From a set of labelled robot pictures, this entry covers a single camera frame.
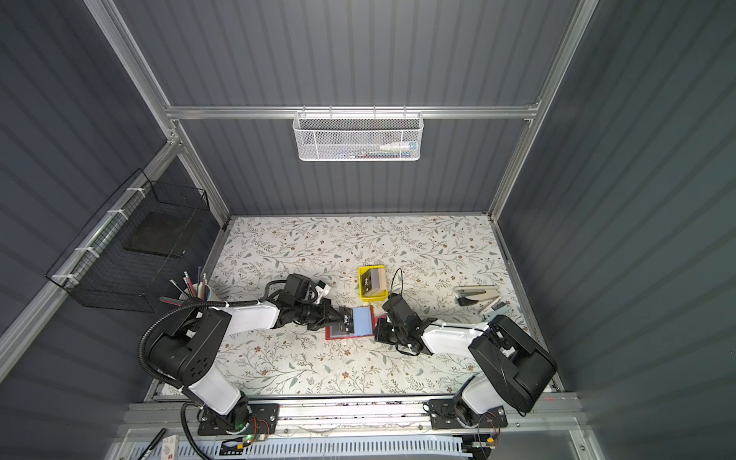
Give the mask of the yellow plastic card tray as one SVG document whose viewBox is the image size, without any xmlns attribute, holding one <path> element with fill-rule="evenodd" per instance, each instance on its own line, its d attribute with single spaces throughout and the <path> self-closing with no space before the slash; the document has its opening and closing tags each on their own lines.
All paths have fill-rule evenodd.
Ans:
<svg viewBox="0 0 736 460">
<path fill-rule="evenodd" d="M 358 269 L 358 295 L 365 303 L 387 299 L 388 285 L 384 266 L 361 266 Z"/>
</svg>

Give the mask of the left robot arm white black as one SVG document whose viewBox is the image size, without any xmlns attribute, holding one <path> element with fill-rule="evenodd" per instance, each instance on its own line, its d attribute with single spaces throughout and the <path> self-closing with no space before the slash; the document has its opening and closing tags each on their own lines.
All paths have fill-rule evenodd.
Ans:
<svg viewBox="0 0 736 460">
<path fill-rule="evenodd" d="M 281 328 L 289 323 L 319 331 L 337 326 L 352 331 L 353 314 L 335 307 L 330 287 L 301 274 L 266 284 L 264 295 L 248 301 L 187 298 L 155 321 L 138 345 L 138 360 L 155 379 L 220 417 L 245 411 L 247 398 L 216 365 L 224 339 L 240 333 Z"/>
</svg>

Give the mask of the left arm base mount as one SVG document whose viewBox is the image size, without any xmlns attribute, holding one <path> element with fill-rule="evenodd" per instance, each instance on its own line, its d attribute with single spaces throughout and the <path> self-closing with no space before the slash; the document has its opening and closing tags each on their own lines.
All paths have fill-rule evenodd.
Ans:
<svg viewBox="0 0 736 460">
<path fill-rule="evenodd" d="M 237 404 L 229 414 L 220 415 L 206 407 L 197 416 L 197 435 L 272 435 L 280 408 L 279 404 Z"/>
</svg>

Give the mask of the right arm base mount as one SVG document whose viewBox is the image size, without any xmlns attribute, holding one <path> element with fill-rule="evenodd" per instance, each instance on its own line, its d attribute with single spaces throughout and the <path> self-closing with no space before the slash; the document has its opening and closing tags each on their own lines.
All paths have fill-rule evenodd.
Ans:
<svg viewBox="0 0 736 460">
<path fill-rule="evenodd" d="M 500 430 L 508 427 L 505 409 L 502 406 L 477 414 L 464 402 L 442 398 L 430 399 L 428 402 L 424 402 L 423 410 L 425 414 L 429 415 L 431 427 L 435 430 Z"/>
</svg>

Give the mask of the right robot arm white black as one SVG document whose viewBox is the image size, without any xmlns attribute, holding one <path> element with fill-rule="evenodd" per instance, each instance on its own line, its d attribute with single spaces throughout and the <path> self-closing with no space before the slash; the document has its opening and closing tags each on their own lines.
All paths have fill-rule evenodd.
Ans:
<svg viewBox="0 0 736 460">
<path fill-rule="evenodd" d="M 505 314 L 486 323 L 454 324 L 421 318 L 392 293 L 383 305 L 376 341 L 395 347 L 402 355 L 457 356 L 474 360 L 480 372 L 452 399 L 456 419 L 465 426 L 497 408 L 530 412 L 557 373 L 554 358 Z"/>
</svg>

